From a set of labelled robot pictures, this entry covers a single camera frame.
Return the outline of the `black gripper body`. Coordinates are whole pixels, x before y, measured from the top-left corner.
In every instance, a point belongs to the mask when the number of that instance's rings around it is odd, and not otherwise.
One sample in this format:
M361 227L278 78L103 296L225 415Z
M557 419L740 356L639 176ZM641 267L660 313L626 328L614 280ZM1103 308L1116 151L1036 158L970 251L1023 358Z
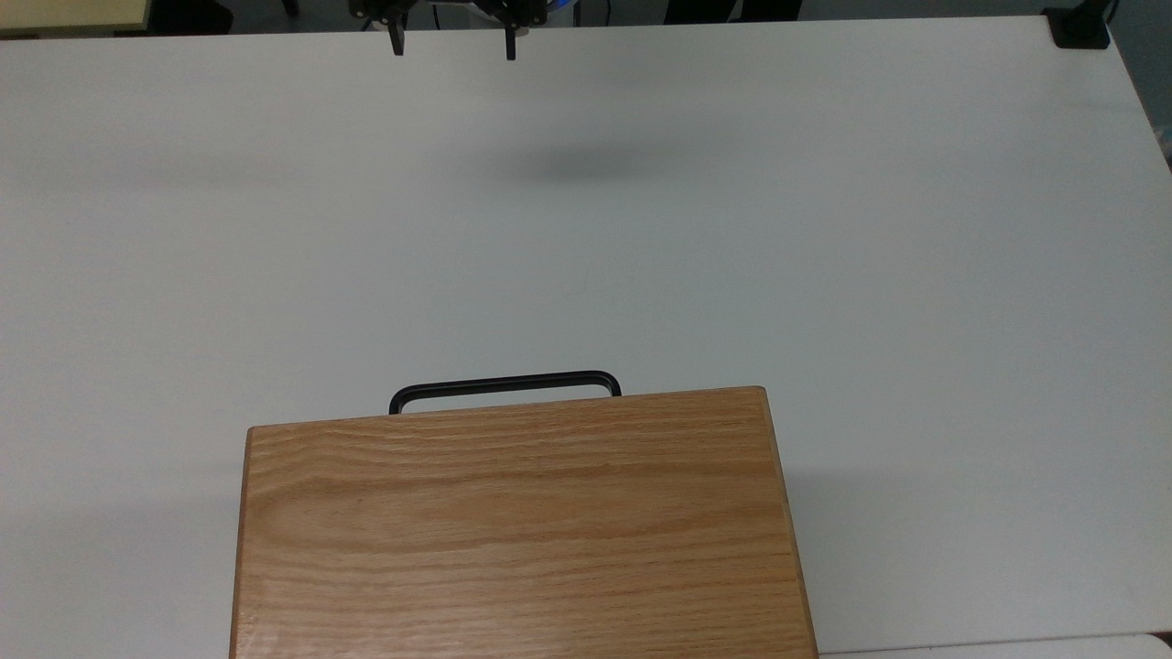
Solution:
M350 16L369 18L372 22L389 25L393 18L402 21L421 1L348 1ZM510 28L543 26L551 16L548 1L427 1L429 5L459 5L473 14L488 16Z

